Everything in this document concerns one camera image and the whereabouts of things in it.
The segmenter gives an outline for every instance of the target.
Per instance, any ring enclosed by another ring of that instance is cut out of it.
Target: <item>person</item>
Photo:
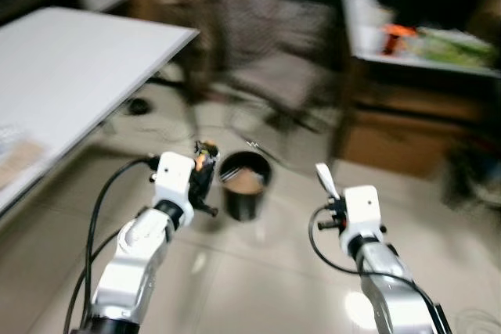
[[[217,47],[215,8],[211,0],[133,0],[132,3],[133,17],[193,27],[200,31],[178,61],[189,90],[196,95],[208,90],[217,65],[214,61]]]

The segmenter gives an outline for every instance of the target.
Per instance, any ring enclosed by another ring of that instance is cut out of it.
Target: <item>wire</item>
[[[316,255],[318,257],[320,257],[320,260],[322,260],[323,262],[325,262],[326,264],[328,264],[332,268],[334,268],[338,271],[342,271],[343,273],[346,273],[346,274],[358,275],[361,277],[370,277],[370,276],[388,277],[388,278],[393,278],[397,281],[405,283],[406,285],[408,285],[409,287],[414,289],[417,293],[419,293],[421,295],[421,297],[423,297],[424,302],[427,305],[428,311],[430,312],[430,316],[433,320],[434,326],[437,329],[437,333],[438,334],[442,334],[442,333],[448,334],[447,330],[444,328],[444,325],[442,324],[442,320],[439,318],[437,311],[435,310],[435,305],[433,303],[433,300],[431,300],[431,298],[414,281],[410,281],[408,279],[405,279],[405,278],[402,278],[402,277],[399,277],[397,275],[393,275],[390,273],[380,273],[378,271],[358,271],[358,270],[351,270],[351,269],[343,268],[342,266],[336,265],[335,263],[333,263],[332,261],[327,259],[327,257],[325,257],[323,255],[323,253],[319,250],[319,248],[316,246],[315,238],[313,236],[313,227],[315,225],[316,218],[319,216],[319,214],[323,210],[326,210],[326,209],[324,207],[320,207],[319,209],[315,210],[315,212],[313,212],[312,216],[310,217],[310,221],[308,223],[308,237],[310,240],[310,244],[312,245],[313,251],[316,253]]]
[[[97,248],[97,250],[92,254],[91,256],[91,263],[94,262],[96,257],[101,253],[101,251],[104,249],[104,247],[115,238],[115,236],[118,235],[118,232],[120,232],[120,228],[116,230],[113,234],[108,236],[104,242],[101,243],[101,245]],[[70,331],[70,324],[71,324],[71,316],[73,315],[73,309],[75,307],[75,303],[77,301],[77,296],[78,292],[80,291],[81,284],[84,281],[85,277],[85,268],[82,269],[80,276],[78,277],[77,283],[75,284],[75,287],[73,289],[73,293],[71,294],[71,299],[70,299],[70,305],[68,305],[68,310],[66,312],[66,318],[64,319],[64,330],[63,334],[68,334]]]
[[[108,179],[106,184],[101,189],[99,196],[96,200],[96,204],[94,205],[94,210],[92,211],[91,223],[88,226],[88,235],[87,235],[87,245],[85,247],[85,294],[84,294],[84,308],[82,311],[80,326],[82,326],[87,319],[88,316],[88,307],[91,299],[91,258],[92,258],[92,245],[94,243],[94,234],[96,232],[96,224],[97,217],[99,216],[99,211],[101,210],[101,205],[103,204],[104,197],[106,193],[110,189],[110,186],[114,183],[117,178],[122,175],[129,168],[134,167],[137,164],[145,163],[148,164],[150,158],[139,158],[137,160],[133,160],[131,162],[126,163],[124,166],[120,167],[118,170],[114,172],[113,175]]]

